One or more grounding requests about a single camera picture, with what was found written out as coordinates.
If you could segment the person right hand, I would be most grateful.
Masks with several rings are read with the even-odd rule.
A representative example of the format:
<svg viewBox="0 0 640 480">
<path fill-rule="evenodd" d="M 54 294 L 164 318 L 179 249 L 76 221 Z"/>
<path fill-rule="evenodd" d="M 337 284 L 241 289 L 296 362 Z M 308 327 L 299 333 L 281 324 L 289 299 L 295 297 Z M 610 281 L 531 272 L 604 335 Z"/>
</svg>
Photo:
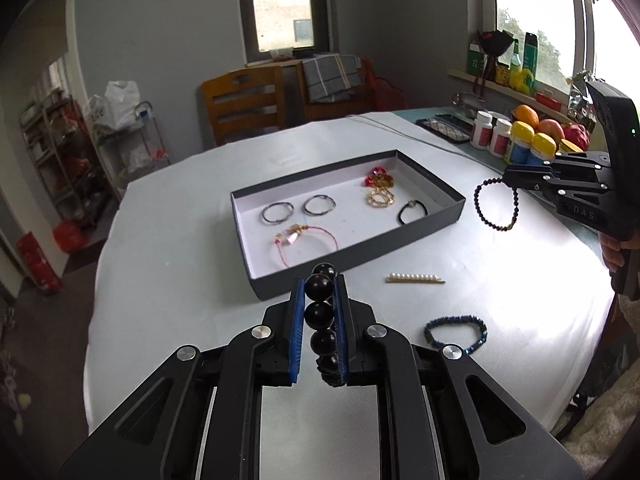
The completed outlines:
<svg viewBox="0 0 640 480">
<path fill-rule="evenodd" d="M 638 250 L 640 248 L 639 232 L 635 232 L 630 240 L 616 240 L 616 238 L 600 233 L 599 242 L 604 264 L 612 272 L 616 272 L 625 265 L 624 250 Z"/>
</svg>

